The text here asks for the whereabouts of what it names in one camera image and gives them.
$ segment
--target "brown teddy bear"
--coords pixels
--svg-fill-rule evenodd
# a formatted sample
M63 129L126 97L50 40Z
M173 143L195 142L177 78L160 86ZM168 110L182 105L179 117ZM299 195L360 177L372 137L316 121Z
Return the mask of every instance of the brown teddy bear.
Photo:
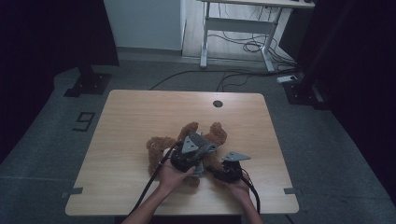
M171 137L152 137L146 143L146 148L148 149L148 173L153 175L159 162L163 159L163 152L165 149L171 147L176 141L184 141L186 136L189 133L195 133L198 130L198 123L191 122L184 126L181 129L180 134L177 139ZM203 138L209 143L215 144L217 147L221 146L225 143L227 139L227 133L222 129L221 123L214 122L210 127L209 133L203 135ZM206 169L207 167L212 167L215 169L222 170L222 164L217 159L216 152L209 152L205 154L205 157L202 159L203 166ZM184 181L191 187L197 187L199 185L199 178L197 176L190 176Z

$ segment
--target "white wall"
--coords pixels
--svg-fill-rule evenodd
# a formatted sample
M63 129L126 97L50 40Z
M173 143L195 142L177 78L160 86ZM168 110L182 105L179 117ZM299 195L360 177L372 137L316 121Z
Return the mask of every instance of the white wall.
M117 47L181 50L185 0L105 0Z

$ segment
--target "wooden table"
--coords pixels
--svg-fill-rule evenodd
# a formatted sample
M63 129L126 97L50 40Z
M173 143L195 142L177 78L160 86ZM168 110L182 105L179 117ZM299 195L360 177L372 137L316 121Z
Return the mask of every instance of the wooden table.
M222 107L214 107L222 101ZM146 142L152 136L177 137L189 122L207 133L219 121L228 133L220 156L236 151L251 156L241 161L262 201L262 213L299 210L290 177L264 98L258 93L191 91L112 91L99 119L70 195L69 216L127 215L149 181ZM155 181L147 196L158 185ZM204 175L198 189L178 188L156 215L235 215L242 211L229 192Z
M304 0L298 2L291 0L199 0L206 3L205 26L204 26L204 41L201 49L200 66L206 68L207 64L207 33L209 30L213 31L228 31L249 34L268 35L265 45L261 50L265 66L268 72L275 72L272 64L272 57L269 53L271 42L274 38L277 24L279 22L282 9L284 7L290 8L313 8L313 2L306 3ZM238 5L254 5L263 7L278 7L276 18L273 21L250 21L250 20L236 20L227 18L212 18L209 14L210 3L224 3L224 4L238 4Z

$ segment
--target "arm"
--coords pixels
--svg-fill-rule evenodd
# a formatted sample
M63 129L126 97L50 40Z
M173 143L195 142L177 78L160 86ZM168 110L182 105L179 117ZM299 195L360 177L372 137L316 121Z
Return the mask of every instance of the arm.
M225 183L221 182L226 186L226 188L231 192L235 199L239 202L242 207L244 214L247 216L249 223L251 224L262 224L262 218L260 214L257 213L253 202L250 200L249 187L242 180L238 180L236 183Z
M195 167L191 167L189 171L183 173L167 160L159 173L160 185L122 224L149 223L157 207L183 182L184 178L193 174L194 169Z

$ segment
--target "desk frame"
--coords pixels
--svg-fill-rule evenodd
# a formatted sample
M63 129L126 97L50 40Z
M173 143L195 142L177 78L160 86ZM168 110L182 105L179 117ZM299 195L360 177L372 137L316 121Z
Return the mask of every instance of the desk frame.
M268 72L275 72L272 64L272 57L269 53L269 48L271 47L272 40L274 39L274 34L276 27L279 22L280 15L282 14L282 6L286 7L302 7L303 5L291 5L290 3L286 5L274 4L276 1L269 2L257 2L257 1L211 1L211 0L201 0L206 3L206 13L205 13L205 26L204 26L204 42L202 44L201 50L201 68L207 67L207 32L209 30L213 31L228 31L228 32L238 32L238 33L252 33L269 35L265 41L264 48L261 49L262 57L264 59L265 66ZM241 5L260 5L260 6L275 6L278 7L276 17L273 21L247 21L247 20L235 20L235 19L223 19L223 18L210 18L210 2L214 3L225 3L225 4L241 4ZM306 7L313 7L313 4L306 4Z

